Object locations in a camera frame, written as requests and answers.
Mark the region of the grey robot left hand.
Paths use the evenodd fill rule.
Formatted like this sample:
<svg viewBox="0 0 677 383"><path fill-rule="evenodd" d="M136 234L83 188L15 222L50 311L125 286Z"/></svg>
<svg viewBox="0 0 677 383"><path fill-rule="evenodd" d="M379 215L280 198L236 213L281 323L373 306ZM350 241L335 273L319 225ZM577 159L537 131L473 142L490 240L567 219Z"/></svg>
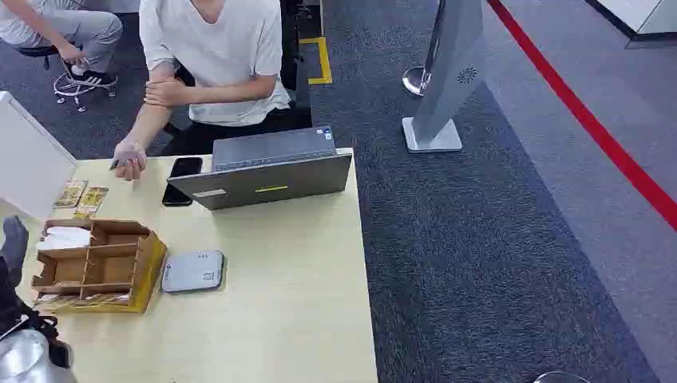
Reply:
<svg viewBox="0 0 677 383"><path fill-rule="evenodd" d="M1 291L14 290L22 280L29 232L18 216L4 218L5 240L1 247Z"/></svg>

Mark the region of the person's left hand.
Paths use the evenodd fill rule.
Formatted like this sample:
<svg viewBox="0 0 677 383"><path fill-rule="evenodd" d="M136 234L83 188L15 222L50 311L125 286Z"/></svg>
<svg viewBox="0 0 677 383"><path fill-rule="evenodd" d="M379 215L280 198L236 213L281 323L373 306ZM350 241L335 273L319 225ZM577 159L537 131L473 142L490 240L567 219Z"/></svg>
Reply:
<svg viewBox="0 0 677 383"><path fill-rule="evenodd" d="M176 79L148 81L145 85L144 103L165 108L186 105L185 91L185 84Z"/></svg>

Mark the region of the person's right hand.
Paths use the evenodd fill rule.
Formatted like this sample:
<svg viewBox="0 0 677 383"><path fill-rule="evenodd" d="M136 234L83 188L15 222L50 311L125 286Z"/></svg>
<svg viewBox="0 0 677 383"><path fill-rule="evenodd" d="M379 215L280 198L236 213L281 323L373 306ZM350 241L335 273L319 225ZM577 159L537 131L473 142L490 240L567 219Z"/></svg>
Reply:
<svg viewBox="0 0 677 383"><path fill-rule="evenodd" d="M115 147L112 170L117 178L126 181L139 180L146 169L146 162L147 156L142 145L123 140Z"/></svg>

